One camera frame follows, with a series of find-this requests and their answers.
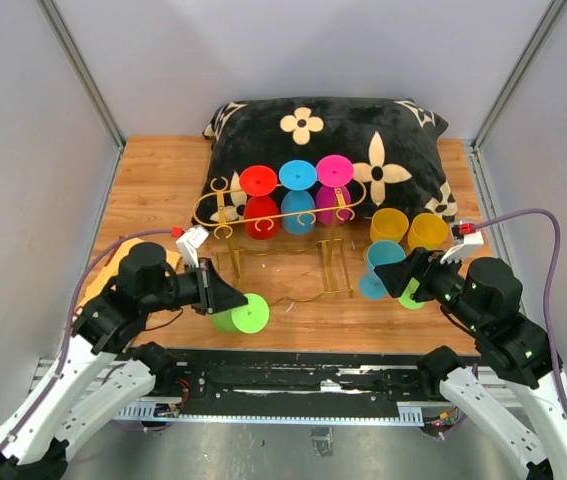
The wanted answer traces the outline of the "green wine glass front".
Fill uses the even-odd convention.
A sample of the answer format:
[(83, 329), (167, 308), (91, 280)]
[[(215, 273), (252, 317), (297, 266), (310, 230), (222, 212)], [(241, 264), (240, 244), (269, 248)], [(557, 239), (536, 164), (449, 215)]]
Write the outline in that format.
[(424, 302), (418, 302), (413, 298), (413, 295), (416, 293), (419, 286), (420, 286), (420, 283), (417, 279), (412, 278), (409, 281), (405, 290), (403, 291), (401, 296), (398, 298), (399, 303), (404, 308), (409, 309), (409, 310), (418, 310), (425, 305)]

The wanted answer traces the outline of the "green wine glass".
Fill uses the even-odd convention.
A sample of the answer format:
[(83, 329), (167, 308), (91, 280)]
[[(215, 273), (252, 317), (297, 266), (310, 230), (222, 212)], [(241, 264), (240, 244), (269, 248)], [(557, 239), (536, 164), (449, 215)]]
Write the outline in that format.
[(404, 308), (409, 309), (409, 310), (418, 310), (425, 305), (424, 302), (418, 302), (413, 298), (413, 295), (416, 293), (419, 286), (420, 286), (420, 283), (417, 279), (412, 278), (409, 281), (405, 290), (403, 291), (401, 296), (398, 298), (399, 303)]
[(256, 334), (268, 324), (270, 309), (267, 301), (255, 293), (247, 293), (246, 305), (210, 316), (213, 326), (225, 333)]

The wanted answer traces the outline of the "blue wine glass front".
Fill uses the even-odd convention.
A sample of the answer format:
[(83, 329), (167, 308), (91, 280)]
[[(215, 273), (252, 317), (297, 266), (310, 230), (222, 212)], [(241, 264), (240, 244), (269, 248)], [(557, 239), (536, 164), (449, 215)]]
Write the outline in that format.
[(382, 265), (395, 264), (406, 258), (403, 247), (391, 240), (380, 240), (372, 243), (364, 255), (365, 274), (359, 280), (359, 291), (369, 300), (381, 300), (387, 290), (375, 273), (375, 268)]

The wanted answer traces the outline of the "green wine glass back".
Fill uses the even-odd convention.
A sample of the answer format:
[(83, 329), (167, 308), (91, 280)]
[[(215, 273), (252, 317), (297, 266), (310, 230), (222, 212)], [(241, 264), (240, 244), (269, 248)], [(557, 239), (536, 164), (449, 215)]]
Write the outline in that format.
[(267, 301), (255, 293), (247, 293), (246, 305), (210, 316), (213, 326), (225, 333), (256, 334), (268, 324), (270, 309)]

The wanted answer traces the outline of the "yellow wine glass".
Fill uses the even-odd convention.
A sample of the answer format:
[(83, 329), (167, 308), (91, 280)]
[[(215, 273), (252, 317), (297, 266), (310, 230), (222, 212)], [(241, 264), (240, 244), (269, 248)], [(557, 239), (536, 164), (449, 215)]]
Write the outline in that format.
[(448, 237), (447, 223), (432, 213), (417, 215), (409, 228), (407, 245), (409, 251), (417, 247), (435, 250), (440, 247)]
[(371, 241), (389, 240), (400, 243), (409, 225), (408, 217), (402, 211), (394, 208), (379, 209), (371, 218)]

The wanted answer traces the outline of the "red wine glass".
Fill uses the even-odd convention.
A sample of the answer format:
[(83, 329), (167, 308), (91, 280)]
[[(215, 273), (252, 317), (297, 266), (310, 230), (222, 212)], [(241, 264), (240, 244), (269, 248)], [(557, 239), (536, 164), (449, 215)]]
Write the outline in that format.
[(268, 240), (280, 229), (279, 207), (270, 196), (277, 183), (276, 172), (265, 165), (250, 166), (239, 176), (240, 187), (248, 195), (244, 227), (253, 239)]

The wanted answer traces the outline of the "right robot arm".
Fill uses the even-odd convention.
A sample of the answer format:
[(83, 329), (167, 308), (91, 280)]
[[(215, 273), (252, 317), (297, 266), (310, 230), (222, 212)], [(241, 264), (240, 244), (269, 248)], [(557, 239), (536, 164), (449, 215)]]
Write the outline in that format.
[(480, 257), (465, 276), (459, 269), (442, 252), (419, 247), (374, 272), (393, 298), (417, 281), (415, 301), (437, 302), (473, 338), (481, 360), (513, 393), (531, 424), (525, 426), (496, 400), (447, 346), (418, 360), (418, 392), (459, 407), (496, 443), (518, 478), (567, 479), (567, 389), (550, 331), (521, 313), (523, 286), (505, 262)]

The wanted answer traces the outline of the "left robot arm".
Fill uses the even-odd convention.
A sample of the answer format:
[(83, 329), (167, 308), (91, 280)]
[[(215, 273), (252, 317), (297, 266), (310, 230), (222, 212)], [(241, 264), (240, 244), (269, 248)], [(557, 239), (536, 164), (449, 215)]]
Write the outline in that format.
[(134, 244), (99, 293), (70, 310), (58, 357), (0, 425), (0, 479), (59, 479), (85, 441), (132, 401), (175, 388), (190, 393), (175, 358), (155, 342), (134, 349), (111, 379), (85, 392), (145, 330), (151, 314), (189, 306), (212, 315), (247, 303), (210, 259), (178, 273), (163, 246)]

